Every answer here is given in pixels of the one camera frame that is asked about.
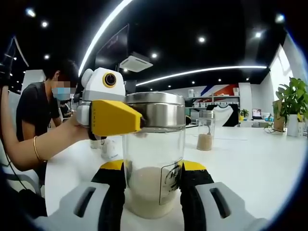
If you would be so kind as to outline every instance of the face mask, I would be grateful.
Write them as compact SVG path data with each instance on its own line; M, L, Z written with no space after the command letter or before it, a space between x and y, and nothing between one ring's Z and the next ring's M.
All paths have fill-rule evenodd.
M69 100L73 96L70 88L53 88L52 93L60 101Z

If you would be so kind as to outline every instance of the glass jar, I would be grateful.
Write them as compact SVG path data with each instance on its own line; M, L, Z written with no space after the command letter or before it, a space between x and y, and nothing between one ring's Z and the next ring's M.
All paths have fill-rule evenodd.
M163 92L128 95L145 124L123 139L126 206L143 218L159 218L173 208L180 183L185 143L185 104Z
M213 111L200 111L197 149L209 151L213 147L215 114Z

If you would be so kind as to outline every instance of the ear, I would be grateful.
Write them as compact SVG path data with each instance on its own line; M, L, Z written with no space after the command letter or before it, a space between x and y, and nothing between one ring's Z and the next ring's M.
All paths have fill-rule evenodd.
M57 81L58 80L58 77L60 75L60 71L56 71L52 77L53 80Z

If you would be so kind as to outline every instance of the white powder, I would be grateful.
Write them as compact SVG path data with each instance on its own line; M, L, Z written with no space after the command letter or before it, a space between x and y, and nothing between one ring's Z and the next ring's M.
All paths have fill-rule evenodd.
M142 218L160 218L173 208L176 191L171 189L175 178L165 179L169 171L158 167L144 167L133 171L129 180L129 188L125 191L125 201L129 210Z

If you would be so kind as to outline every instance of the white table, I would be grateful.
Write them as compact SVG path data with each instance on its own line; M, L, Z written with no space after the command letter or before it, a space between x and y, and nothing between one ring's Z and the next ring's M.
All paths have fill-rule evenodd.
M267 134L263 128L216 128L213 149L196 150L198 128L186 129L184 159L206 166L215 182L223 182L245 200L246 209L256 218L271 219L282 207L297 183L306 155L307 138L287 137L285 133ZM122 159L122 138L116 142ZM107 162L90 141L81 141L56 155L47 164L45 198L47 214L59 207L60 199L83 181L91 181L99 167ZM125 230L183 230L178 205L167 216L146 220L123 210L121 226Z

